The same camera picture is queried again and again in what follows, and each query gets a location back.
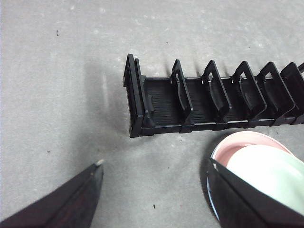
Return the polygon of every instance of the black plastic cable organizer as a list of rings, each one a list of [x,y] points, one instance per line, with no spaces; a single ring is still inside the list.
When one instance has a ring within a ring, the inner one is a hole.
[[[146,77],[128,54],[123,76],[130,110],[130,137],[160,133],[252,128],[304,123],[304,64],[281,73],[269,62],[253,76],[243,61],[221,78],[211,60],[201,77],[184,77],[177,59],[170,77]]]

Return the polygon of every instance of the black plastic object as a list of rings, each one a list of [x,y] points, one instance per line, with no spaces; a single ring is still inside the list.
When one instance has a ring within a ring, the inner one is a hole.
[[[89,228],[99,200],[103,166],[97,162],[0,223],[1,228]]]
[[[207,191],[223,228],[304,228],[304,216],[256,190],[210,159]]]
[[[281,73],[269,62],[257,76],[243,61],[221,78],[211,60],[201,77],[184,77],[176,60],[170,77],[146,77],[128,54],[123,85],[130,110],[130,137],[158,133],[250,128],[304,123],[304,64]]]

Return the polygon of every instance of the concrete surface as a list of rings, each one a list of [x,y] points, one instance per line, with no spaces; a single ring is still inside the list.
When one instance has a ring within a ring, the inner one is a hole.
[[[301,0],[2,0],[1,219],[105,159],[93,228],[218,228],[200,165],[240,129],[130,139],[127,53],[148,76],[168,76],[176,58],[185,76],[211,59],[222,75],[242,60],[255,74],[268,61],[281,70],[304,61],[303,10]],[[254,130],[304,160],[303,129]]]

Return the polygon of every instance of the pink bowl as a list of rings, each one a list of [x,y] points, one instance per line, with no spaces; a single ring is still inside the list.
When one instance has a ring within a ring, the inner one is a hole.
[[[268,135],[243,131],[231,134],[223,139],[214,149],[211,158],[226,167],[229,159],[236,151],[249,145],[272,146],[293,155],[283,144]]]

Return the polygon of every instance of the white paint speck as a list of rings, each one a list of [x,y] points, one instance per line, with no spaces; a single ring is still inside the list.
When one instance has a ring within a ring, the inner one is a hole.
[[[100,8],[99,8],[99,12],[100,12],[100,13],[105,13],[105,9],[102,8],[102,7],[100,7]]]
[[[134,21],[137,25],[142,25],[141,23],[138,22],[138,19],[135,19]]]
[[[57,52],[51,52],[50,57],[51,57],[51,59],[56,58],[57,57]]]
[[[107,110],[109,107],[109,91],[108,91],[108,77],[106,74],[102,74],[101,78],[101,83],[102,83],[102,98],[103,98],[103,108]]]
[[[132,53],[133,55],[136,55],[136,53],[139,53],[139,51],[131,48],[128,53]]]
[[[147,66],[148,70],[154,71],[155,67],[153,65],[148,65]]]

